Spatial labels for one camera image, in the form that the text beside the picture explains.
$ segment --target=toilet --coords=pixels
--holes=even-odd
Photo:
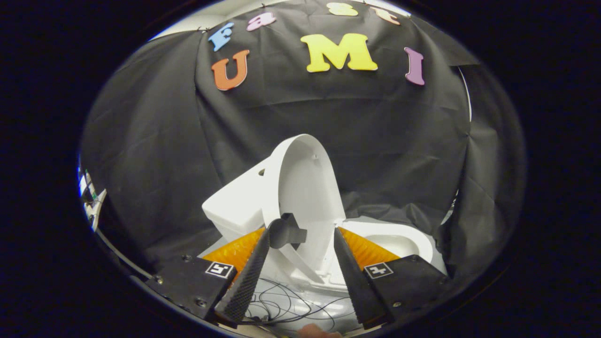
[[[368,217],[346,219],[334,169],[321,143],[302,134],[203,203],[203,211],[227,242],[292,213],[307,238],[297,249],[269,248],[261,276],[304,289],[346,292],[334,252],[334,228],[343,227],[399,257],[421,256],[446,274],[435,242],[416,228]]]

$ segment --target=white wall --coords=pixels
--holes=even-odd
[[[198,29],[213,28],[221,24],[222,22],[231,19],[232,17],[260,8],[262,4],[271,5],[283,1],[285,0],[223,0],[190,14],[189,16],[177,22],[175,25],[162,31],[152,39],[156,39],[158,37],[177,32],[196,31]],[[332,0],[332,2],[337,1],[348,2],[349,0]],[[363,0],[350,1],[363,3]],[[369,5],[384,8],[395,14],[411,16],[411,14],[409,14],[407,11],[404,11],[401,8],[398,8],[385,1],[365,0],[365,2]]]

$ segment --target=black cloth backdrop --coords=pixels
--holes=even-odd
[[[304,133],[328,151],[347,217],[411,224],[437,239],[453,278],[449,297],[501,252],[517,222],[526,163],[517,115],[495,78],[422,20],[399,15],[393,25],[355,2],[358,16],[336,16],[326,3],[292,0],[230,19],[231,40],[217,52],[208,38],[223,25],[155,39],[106,83],[81,161],[96,190],[107,189],[116,233],[141,253],[141,265],[159,269],[214,243],[221,235],[202,203]],[[248,32],[264,12],[276,21]],[[350,32],[368,37],[377,71],[307,72],[302,36],[339,43]],[[405,47],[424,55],[424,86],[404,77]],[[245,81],[218,90],[211,66],[228,58],[233,77],[231,58],[244,49]],[[457,189],[455,212],[441,226]]]

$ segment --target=yellow letter m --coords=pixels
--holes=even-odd
[[[310,73],[325,72],[330,65],[323,59],[326,56],[334,67],[342,69],[348,55],[348,67],[352,70],[377,70],[377,64],[371,60],[367,50],[367,36],[363,34],[347,33],[342,37],[339,45],[321,34],[306,35],[300,40],[309,47],[311,64],[307,66]]]

